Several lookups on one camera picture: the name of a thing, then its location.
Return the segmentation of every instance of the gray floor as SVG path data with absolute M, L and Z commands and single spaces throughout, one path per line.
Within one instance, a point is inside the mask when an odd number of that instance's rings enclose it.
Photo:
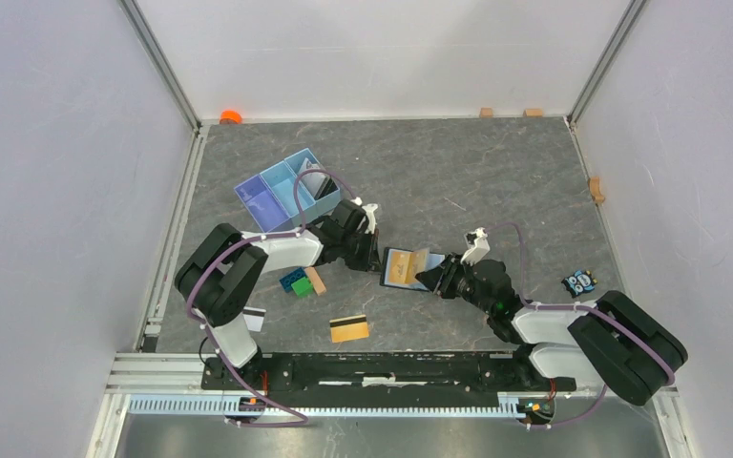
M 560 118 L 354 121 L 213 126 L 180 247 L 179 265 L 218 223 L 257 231 L 235 185 L 302 148 L 338 172 L 365 202 L 381 204 L 381 246 L 464 251 L 462 234 L 499 221 L 522 224 L 528 241 L 527 293 L 571 298 L 560 284 L 591 269 L 600 292 L 620 288 L 611 248 L 570 134 Z M 512 229 L 491 236 L 518 286 Z M 389 351 L 505 347 L 467 302 L 386 288 L 376 274 L 335 263 L 318 269 L 326 295 L 298 299 L 260 278 L 249 305 L 267 310 L 254 338 L 263 351 Z M 194 352 L 203 338 L 170 294 L 159 352 Z M 330 341 L 329 320 L 365 313 L 368 339 Z
M 557 415 L 588 399 L 558 399 Z M 301 429 L 237 429 L 217 417 L 131 415 L 117 457 L 617 457 L 668 456 L 656 412 L 606 399 L 594 415 L 551 431 L 506 419 L 312 418 Z

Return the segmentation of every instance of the white panel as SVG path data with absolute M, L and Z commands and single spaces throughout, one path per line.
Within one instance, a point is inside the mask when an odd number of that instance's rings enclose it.
M 702 456 L 733 456 L 733 1 L 650 2 L 579 142 L 633 299 L 689 350 Z
M 627 0 L 140 0 L 203 118 L 565 115 Z
M 83 456 L 190 132 L 115 1 L 0 0 L 0 456 Z

